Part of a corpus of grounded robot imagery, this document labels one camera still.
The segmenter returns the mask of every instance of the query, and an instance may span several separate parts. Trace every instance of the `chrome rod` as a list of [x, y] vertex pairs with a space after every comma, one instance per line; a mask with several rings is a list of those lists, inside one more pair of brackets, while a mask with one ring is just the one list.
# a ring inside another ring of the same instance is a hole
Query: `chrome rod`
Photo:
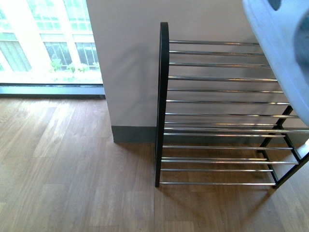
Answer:
[[202, 137], [262, 137], [262, 138], [282, 138], [285, 135], [272, 134], [212, 134], [212, 133], [164, 133], [165, 136], [202, 136]]
[[255, 104], [255, 105], [290, 105], [288, 102], [259, 102], [259, 101], [190, 101], [190, 100], [166, 100], [169, 103], [194, 103], [194, 104]]
[[183, 88], [168, 88], [168, 91], [178, 92], [208, 92], [208, 93], [280, 93], [283, 91], [259, 91], [259, 90], [220, 90], [220, 89], [183, 89]]
[[215, 161], [215, 160], [192, 160], [192, 159], [163, 159], [165, 163], [218, 163], [218, 164], [289, 164], [298, 165], [297, 161]]
[[265, 57], [264, 53], [208, 52], [208, 51], [169, 51], [169, 53], [170, 54], [178, 54], [178, 55]]
[[266, 161], [266, 158], [199, 158], [199, 157], [162, 157], [162, 160], [222, 160], [222, 161], [226, 161], [226, 160], [251, 160], [251, 161]]
[[170, 62], [170, 66], [210, 67], [210, 68], [242, 68], [242, 69], [270, 69], [268, 64], [219, 64], [219, 63], [189, 63]]
[[267, 170], [251, 170], [251, 169], [180, 169], [180, 168], [163, 168], [161, 171], [165, 172], [273, 172], [271, 169]]
[[194, 113], [165, 113], [168, 116], [229, 116], [229, 117], [279, 117], [279, 118], [298, 118], [296, 115], [245, 115], [245, 114], [194, 114]]
[[166, 131], [219, 131], [219, 132], [269, 132], [269, 133], [309, 133], [309, 130], [279, 130], [279, 129], [223, 129], [223, 128], [197, 128], [197, 127], [166, 127]]
[[191, 41], [191, 40], [170, 40], [170, 44], [204, 44], [204, 45], [233, 45], [233, 46], [260, 46], [259, 43], [246, 42], [224, 42], [224, 41]]
[[258, 126], [258, 127], [273, 127], [277, 124], [273, 123], [203, 123], [203, 122], [165, 122], [165, 124], [176, 125], [201, 125], [201, 126]]
[[275, 183], [211, 183], [211, 182], [160, 182], [161, 185], [253, 185], [275, 186]]
[[292, 150], [291, 147], [250, 147], [250, 146], [179, 146], [163, 145], [165, 149], [220, 149], [220, 150]]
[[269, 82], [276, 83], [277, 79], [272, 78], [228, 78], [211, 76], [169, 76], [169, 80], [183, 81], [225, 81], [225, 82]]

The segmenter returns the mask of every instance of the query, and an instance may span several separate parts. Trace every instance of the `gray baseboard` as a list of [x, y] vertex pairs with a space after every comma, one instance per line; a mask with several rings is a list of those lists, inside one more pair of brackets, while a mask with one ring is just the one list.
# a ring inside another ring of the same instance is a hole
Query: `gray baseboard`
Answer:
[[156, 127], [112, 126], [115, 143], [154, 143]]
[[[115, 143], [154, 143], [156, 127], [125, 127], [112, 126]], [[308, 134], [290, 134], [294, 144], [304, 144], [309, 138]], [[166, 136], [165, 143], [261, 143], [263, 138], [216, 138], [216, 137], [189, 137], [189, 136]], [[273, 139], [272, 143], [284, 143], [282, 138]]]

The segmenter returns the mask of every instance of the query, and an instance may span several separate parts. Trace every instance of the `window sill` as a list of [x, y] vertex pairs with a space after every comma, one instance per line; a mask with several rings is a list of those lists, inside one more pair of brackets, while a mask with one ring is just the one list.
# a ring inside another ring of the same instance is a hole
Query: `window sill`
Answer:
[[103, 85], [0, 84], [0, 97], [104, 99]]

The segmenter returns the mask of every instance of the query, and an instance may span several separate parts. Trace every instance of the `metal bar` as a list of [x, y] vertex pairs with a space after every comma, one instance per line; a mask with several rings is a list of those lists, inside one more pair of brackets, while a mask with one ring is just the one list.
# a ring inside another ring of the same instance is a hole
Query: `metal bar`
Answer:
[[252, 133], [261, 133], [261, 132], [271, 132], [271, 133], [309, 133], [309, 130], [284, 130], [284, 129], [223, 129], [223, 128], [201, 128], [201, 127], [165, 127], [164, 131], [220, 131], [220, 132], [252, 132]]
[[202, 122], [165, 122], [165, 124], [201, 125], [201, 126], [259, 126], [259, 127], [268, 127], [276, 125], [270, 123], [267, 124], [267, 123], [202, 123]]
[[270, 173], [273, 170], [251, 170], [251, 169], [180, 169], [180, 168], [162, 168], [164, 172], [262, 172]]
[[204, 136], [204, 137], [263, 137], [263, 138], [283, 138], [284, 135], [269, 134], [214, 134], [214, 133], [164, 133], [165, 136]]
[[169, 116], [230, 116], [230, 117], [279, 117], [279, 118], [299, 118], [296, 115], [245, 115], [245, 114], [194, 114], [194, 113], [165, 113]]
[[190, 100], [166, 100], [169, 103], [194, 103], [194, 104], [255, 104], [255, 105], [290, 105], [288, 102], [259, 102], [259, 101], [190, 101]]
[[208, 52], [208, 51], [169, 51], [169, 53], [170, 54], [178, 54], [178, 55], [265, 57], [264, 53]]
[[233, 45], [233, 46], [260, 46], [259, 43], [224, 42], [224, 41], [193, 41], [193, 40], [170, 40], [170, 44], [204, 44], [204, 45]]
[[[286, 121], [287, 116], [290, 116], [291, 112], [293, 111], [293, 108], [289, 105], [284, 112], [282, 113], [282, 117], [280, 117], [280, 119], [278, 119], [278, 121], [276, 122], [276, 125], [273, 127], [273, 129], [278, 129], [278, 126], [282, 126], [282, 124]], [[266, 138], [262, 143], [261, 146], [267, 146], [271, 141], [271, 138]]]
[[189, 63], [170, 62], [170, 66], [210, 67], [210, 68], [241, 68], [241, 69], [270, 69], [268, 64], [219, 64], [219, 63]]
[[237, 161], [237, 160], [251, 160], [251, 161], [267, 161], [266, 158], [205, 158], [205, 157], [202, 157], [202, 158], [199, 158], [199, 157], [162, 157], [162, 160], [222, 160], [222, 161], [226, 161], [226, 160], [234, 160], [234, 161]]
[[159, 84], [157, 99], [157, 131], [155, 141], [155, 186], [159, 187], [161, 173], [162, 146], [164, 137], [164, 121], [166, 112], [166, 98], [169, 81], [169, 25], [160, 24], [159, 51]]
[[294, 173], [296, 173], [302, 166], [309, 161], [309, 153], [305, 155], [299, 162], [299, 165], [291, 168], [283, 177], [281, 177], [274, 188], [279, 188], [285, 181], [287, 181]]
[[211, 76], [169, 76], [169, 80], [183, 81], [225, 81], [225, 82], [266, 82], [277, 83], [277, 79], [272, 78], [231, 78], [231, 77], [211, 77]]
[[163, 145], [164, 149], [223, 149], [223, 150], [292, 150], [290, 147], [250, 147], [250, 146], [179, 146]]
[[189, 159], [163, 159], [165, 163], [217, 163], [217, 164], [288, 164], [298, 165], [297, 161], [215, 161], [215, 160], [189, 160]]
[[283, 91], [259, 91], [259, 90], [220, 90], [220, 89], [183, 89], [183, 88], [168, 88], [168, 91], [178, 92], [207, 92], [207, 93], [280, 93]]
[[[270, 161], [270, 160], [269, 160], [269, 156], [268, 156], [268, 154], [267, 154], [267, 152], [266, 152], [265, 150], [262, 151], [262, 154], [263, 154], [263, 157], [267, 159], [267, 161]], [[268, 168], [269, 168], [270, 170], [272, 170], [271, 176], [272, 176], [272, 178], [274, 179], [275, 183], [277, 183], [277, 181], [278, 181], [278, 176], [277, 176], [277, 174], [276, 174], [276, 172], [275, 172], [274, 167], [273, 167], [271, 164], [268, 164], [267, 166], [268, 166]]]
[[275, 183], [211, 183], [211, 182], [160, 182], [162, 185], [249, 185], [249, 186], [275, 186]]

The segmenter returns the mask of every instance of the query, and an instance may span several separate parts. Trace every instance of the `wooden floor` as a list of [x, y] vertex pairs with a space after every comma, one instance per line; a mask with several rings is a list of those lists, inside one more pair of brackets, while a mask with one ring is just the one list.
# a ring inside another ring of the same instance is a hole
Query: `wooden floor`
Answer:
[[154, 187], [105, 100], [0, 99], [0, 232], [308, 232], [309, 165], [269, 187]]

